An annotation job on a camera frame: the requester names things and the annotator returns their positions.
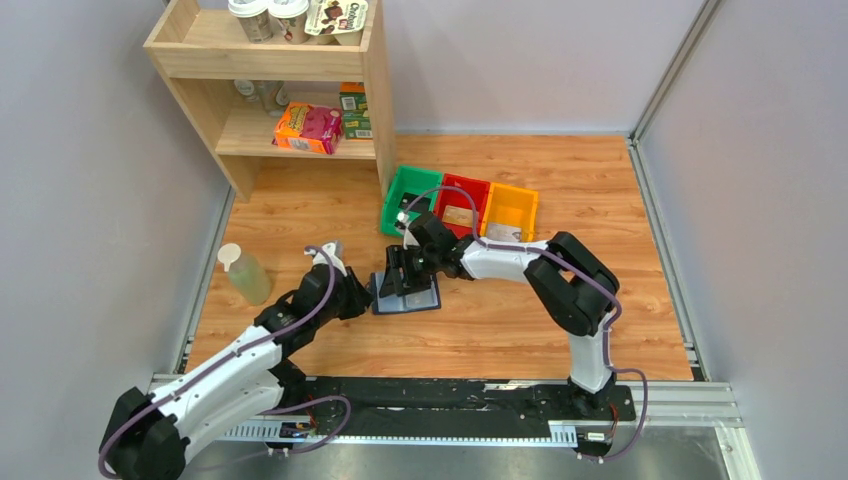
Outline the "navy blue card holder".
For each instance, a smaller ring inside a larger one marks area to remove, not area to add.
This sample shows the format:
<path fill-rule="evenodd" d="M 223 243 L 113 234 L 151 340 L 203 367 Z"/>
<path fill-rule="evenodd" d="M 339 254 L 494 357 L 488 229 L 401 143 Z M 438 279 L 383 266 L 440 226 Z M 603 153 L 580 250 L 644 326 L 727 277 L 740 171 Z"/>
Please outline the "navy blue card holder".
<path fill-rule="evenodd" d="M 431 276 L 430 286 L 427 290 L 404 296 L 388 295 L 380 297 L 379 288 L 382 286 L 383 279 L 383 272 L 374 272 L 370 275 L 370 290 L 374 298 L 371 309 L 375 315 L 406 314 L 441 308 L 442 302 L 435 275 Z"/>

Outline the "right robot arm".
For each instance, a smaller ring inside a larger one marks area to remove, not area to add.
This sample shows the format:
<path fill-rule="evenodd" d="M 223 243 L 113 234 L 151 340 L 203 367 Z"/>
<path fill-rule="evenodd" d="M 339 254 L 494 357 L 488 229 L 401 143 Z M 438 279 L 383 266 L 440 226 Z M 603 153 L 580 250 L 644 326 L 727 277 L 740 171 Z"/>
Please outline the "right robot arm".
<path fill-rule="evenodd" d="M 604 324 L 620 304 L 617 277 L 574 235 L 560 231 L 552 239 L 506 242 L 477 233 L 457 236 L 440 218 L 400 213 L 395 227 L 400 245 L 386 250 L 379 298 L 423 292 L 442 273 L 464 280 L 498 279 L 529 285 L 552 320 L 569 338 L 569 381 L 573 410 L 592 419 L 611 402 L 614 382 Z"/>

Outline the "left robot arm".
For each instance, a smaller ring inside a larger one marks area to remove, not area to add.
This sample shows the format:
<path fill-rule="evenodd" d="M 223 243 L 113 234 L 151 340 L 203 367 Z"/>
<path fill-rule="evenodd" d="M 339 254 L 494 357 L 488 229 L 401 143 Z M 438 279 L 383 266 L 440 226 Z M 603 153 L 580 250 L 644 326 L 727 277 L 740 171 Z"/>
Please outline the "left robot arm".
<path fill-rule="evenodd" d="M 290 357 L 329 321 L 361 316 L 372 301 L 351 268 L 313 266 L 298 288 L 207 362 L 151 393 L 123 393 L 99 448 L 101 475 L 176 479 L 201 450 L 255 415 L 290 415 L 324 402 L 348 406 L 341 395 L 310 398 Z"/>

